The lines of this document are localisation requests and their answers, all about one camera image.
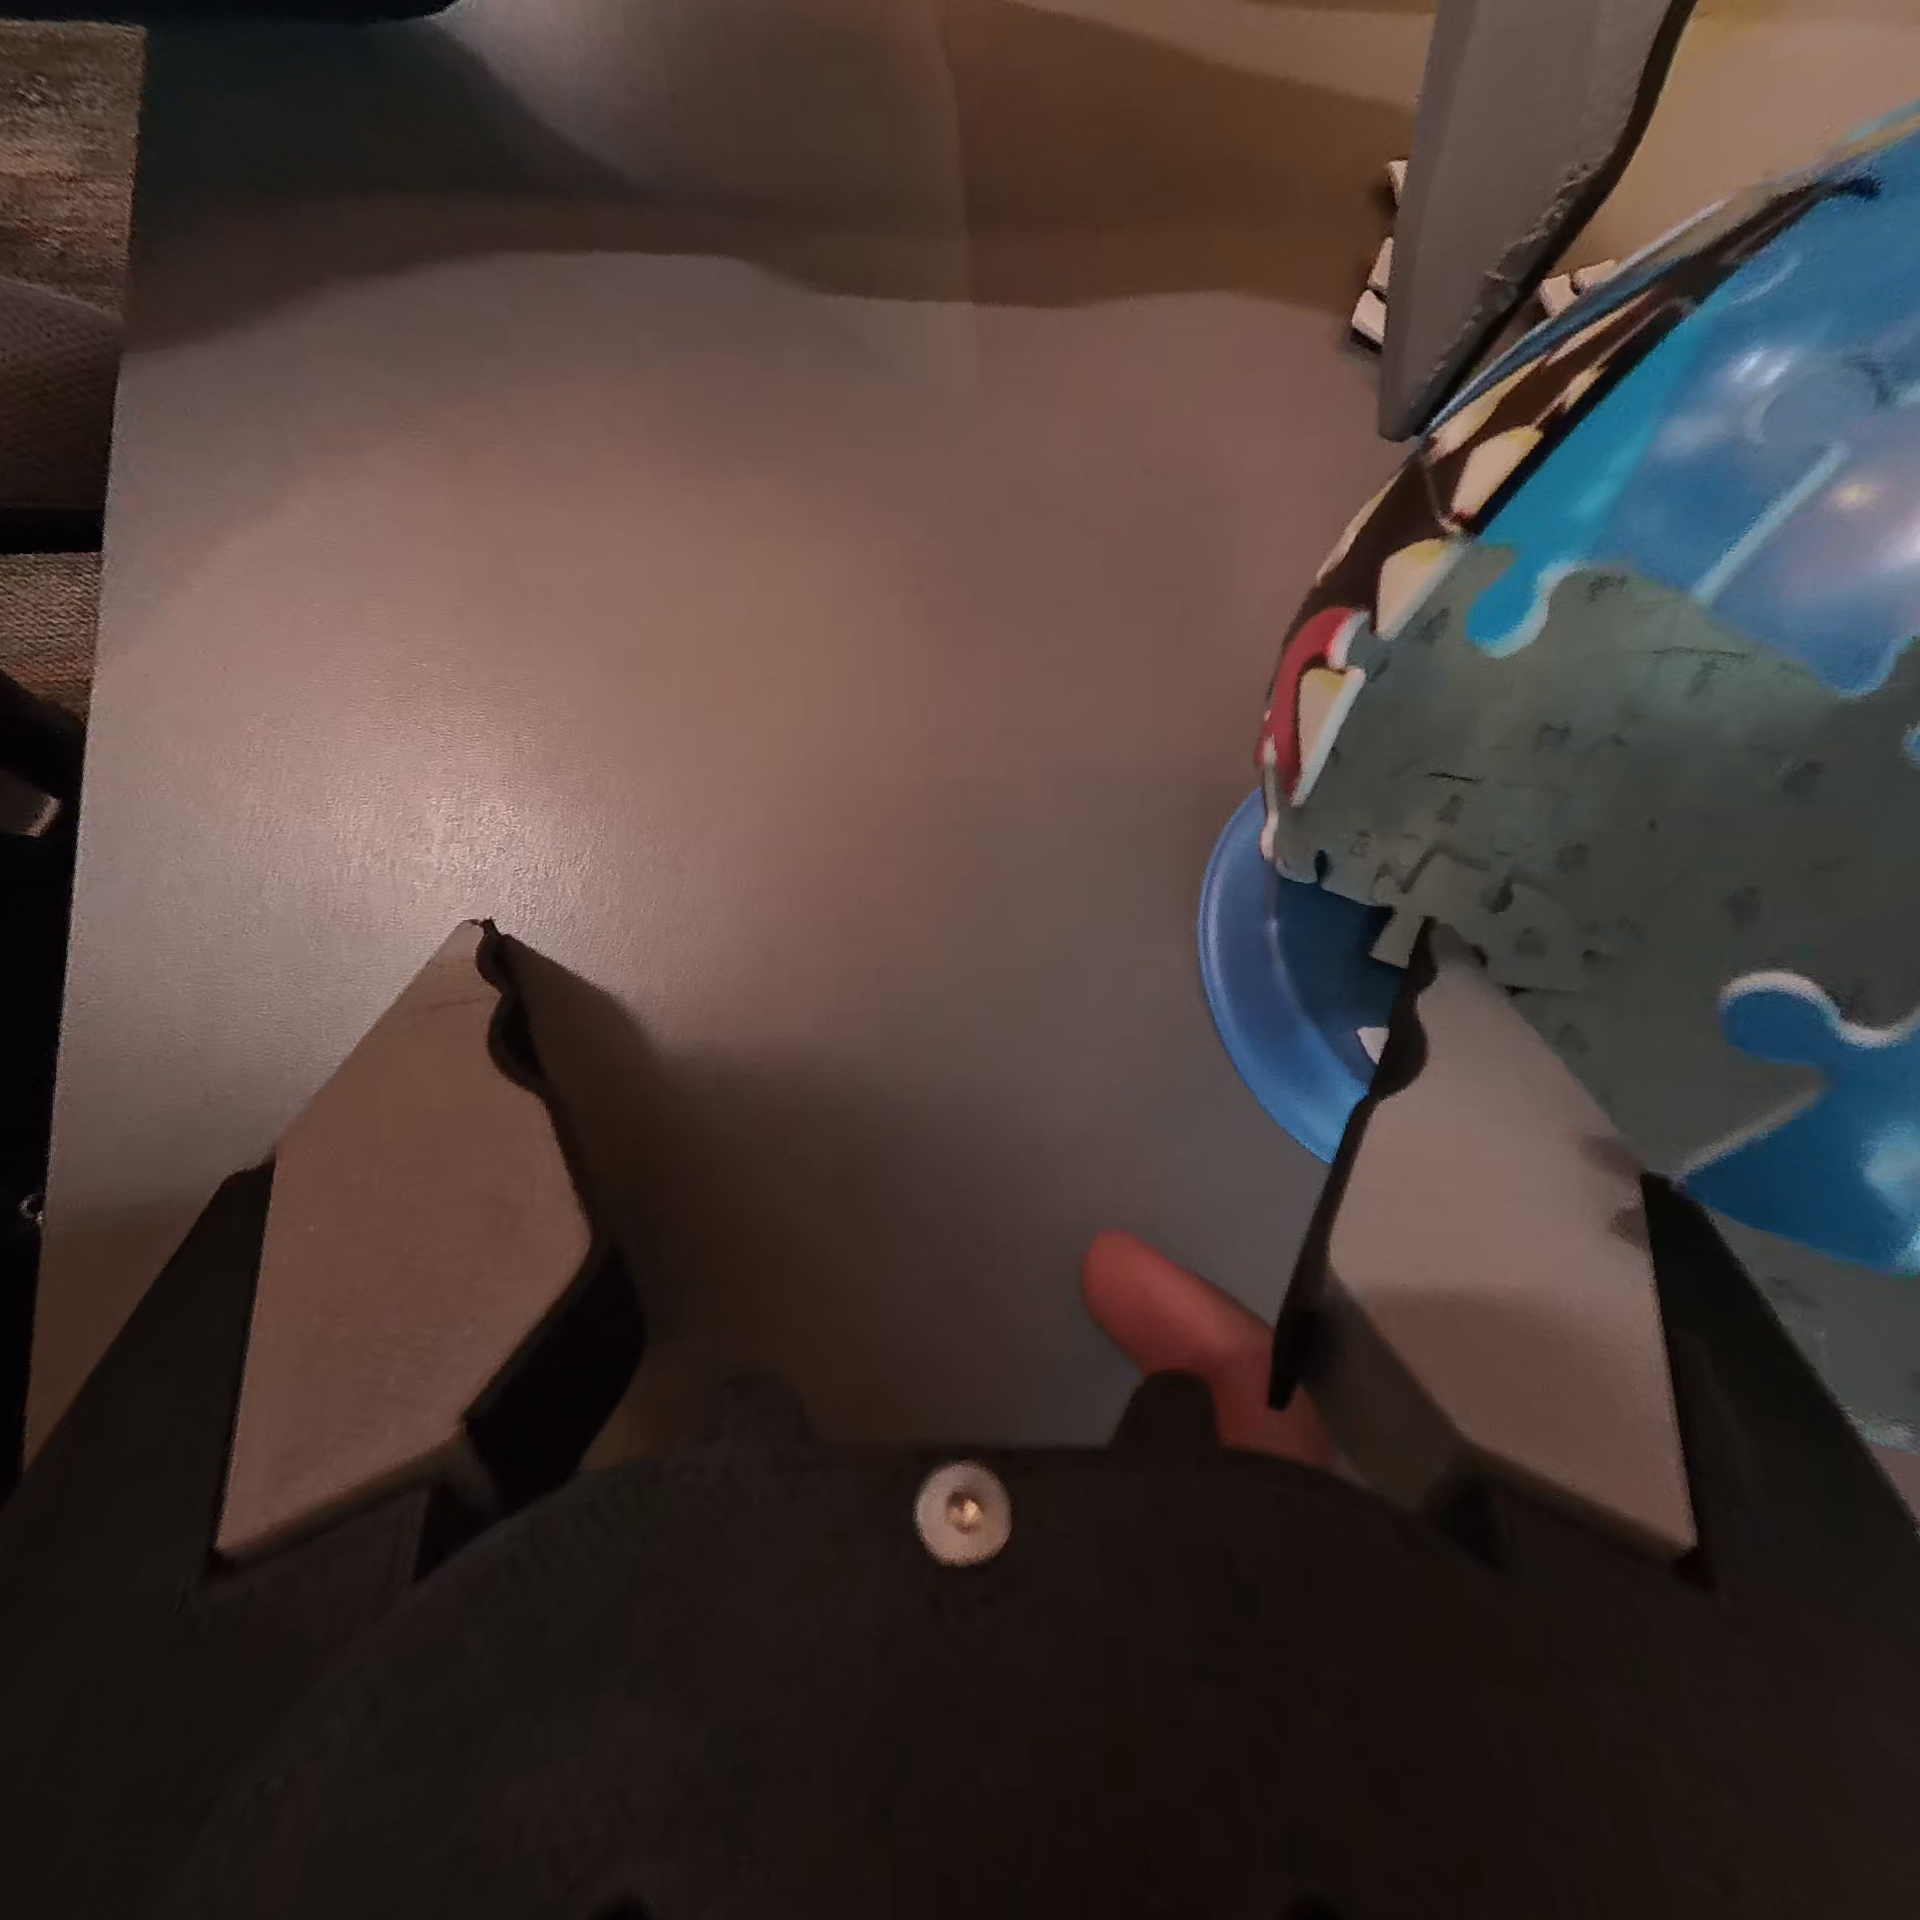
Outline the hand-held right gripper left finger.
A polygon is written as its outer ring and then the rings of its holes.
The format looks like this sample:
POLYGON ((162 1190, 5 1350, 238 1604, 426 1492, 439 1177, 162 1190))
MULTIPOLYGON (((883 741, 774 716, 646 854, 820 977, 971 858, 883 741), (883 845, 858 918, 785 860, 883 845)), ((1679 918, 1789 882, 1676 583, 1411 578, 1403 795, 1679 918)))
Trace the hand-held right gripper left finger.
POLYGON ((403 1488, 528 1507, 640 1352, 514 946, 460 921, 275 1143, 214 1550, 252 1559, 403 1488))

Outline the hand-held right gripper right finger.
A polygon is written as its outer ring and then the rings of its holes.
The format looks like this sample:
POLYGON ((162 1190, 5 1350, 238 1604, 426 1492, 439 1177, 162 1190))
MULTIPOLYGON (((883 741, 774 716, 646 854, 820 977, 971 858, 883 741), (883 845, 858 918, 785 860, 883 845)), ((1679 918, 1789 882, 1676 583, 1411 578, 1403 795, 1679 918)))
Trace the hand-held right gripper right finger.
POLYGON ((1696 1543, 1640 1164, 1466 941, 1408 956, 1269 1395, 1404 1509, 1496 1479, 1652 1559, 1696 1543))

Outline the person's right hand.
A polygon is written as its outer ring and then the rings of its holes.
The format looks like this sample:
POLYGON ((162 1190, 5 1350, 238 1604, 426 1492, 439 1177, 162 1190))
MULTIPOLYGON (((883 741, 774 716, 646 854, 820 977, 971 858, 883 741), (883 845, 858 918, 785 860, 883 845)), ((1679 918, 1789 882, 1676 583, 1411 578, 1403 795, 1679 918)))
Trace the person's right hand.
POLYGON ((1227 1448, 1327 1474, 1337 1469, 1337 1450, 1302 1388, 1285 1408, 1271 1405, 1271 1323, 1220 1286, 1134 1233, 1099 1232, 1081 1254, 1081 1300, 1141 1375, 1178 1373, 1208 1386, 1227 1448))

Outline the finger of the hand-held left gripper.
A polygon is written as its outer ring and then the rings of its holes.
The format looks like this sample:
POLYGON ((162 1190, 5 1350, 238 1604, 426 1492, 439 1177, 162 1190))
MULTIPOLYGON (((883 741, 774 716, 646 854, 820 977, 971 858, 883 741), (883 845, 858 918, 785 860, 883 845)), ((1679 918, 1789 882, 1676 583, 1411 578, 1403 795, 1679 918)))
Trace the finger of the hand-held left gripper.
POLYGON ((1378 436, 1417 436, 1617 185, 1694 2, 1442 2, 1394 214, 1378 436))

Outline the blue puzzle ball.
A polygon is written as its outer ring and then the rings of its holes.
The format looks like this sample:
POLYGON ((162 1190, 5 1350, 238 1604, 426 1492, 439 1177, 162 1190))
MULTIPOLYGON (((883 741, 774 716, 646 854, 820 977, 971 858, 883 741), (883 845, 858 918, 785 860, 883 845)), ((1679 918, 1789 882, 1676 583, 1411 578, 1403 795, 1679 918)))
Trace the blue puzzle ball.
POLYGON ((1478 373, 1319 568, 1261 854, 1451 927, 1640 1160, 1915 1277, 1915 108, 1478 373))

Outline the blue round ball stand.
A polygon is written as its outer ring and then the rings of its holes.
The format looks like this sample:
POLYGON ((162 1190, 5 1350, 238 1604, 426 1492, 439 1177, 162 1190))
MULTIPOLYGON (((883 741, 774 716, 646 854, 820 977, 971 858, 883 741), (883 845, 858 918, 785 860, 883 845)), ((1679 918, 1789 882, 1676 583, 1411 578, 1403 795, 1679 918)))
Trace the blue round ball stand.
POLYGON ((1376 958, 1387 912, 1282 878, 1261 851, 1262 826, 1254 790, 1210 851, 1198 969, 1240 1082, 1338 1184, 1357 1153, 1352 1126, 1429 1067, 1422 1008, 1443 948, 1417 918, 1404 963, 1376 958))

